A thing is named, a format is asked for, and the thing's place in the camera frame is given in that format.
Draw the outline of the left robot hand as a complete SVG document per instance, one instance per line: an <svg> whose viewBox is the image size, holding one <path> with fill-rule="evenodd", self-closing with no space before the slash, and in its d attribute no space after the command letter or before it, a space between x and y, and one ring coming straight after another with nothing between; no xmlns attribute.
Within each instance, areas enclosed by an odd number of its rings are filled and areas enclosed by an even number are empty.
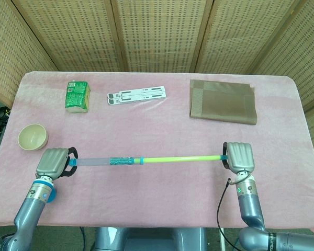
<svg viewBox="0 0 314 251"><path fill-rule="evenodd" d="M36 177L42 176L50 177L56 180L60 177L70 177L76 170L77 166L73 165L70 170L66 170L70 163L70 155L73 154L74 158L78 158L76 148L53 148L46 149L43 153L40 162L36 169Z"/></svg>

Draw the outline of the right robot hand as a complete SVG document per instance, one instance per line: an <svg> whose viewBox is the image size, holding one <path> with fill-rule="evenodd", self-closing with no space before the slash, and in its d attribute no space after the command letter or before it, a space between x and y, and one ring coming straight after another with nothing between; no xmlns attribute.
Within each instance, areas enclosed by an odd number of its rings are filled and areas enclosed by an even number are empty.
<svg viewBox="0 0 314 251"><path fill-rule="evenodd" d="M224 142L222 154L226 156L226 159L222 160L224 168L234 174L254 171L255 163L250 143Z"/></svg>

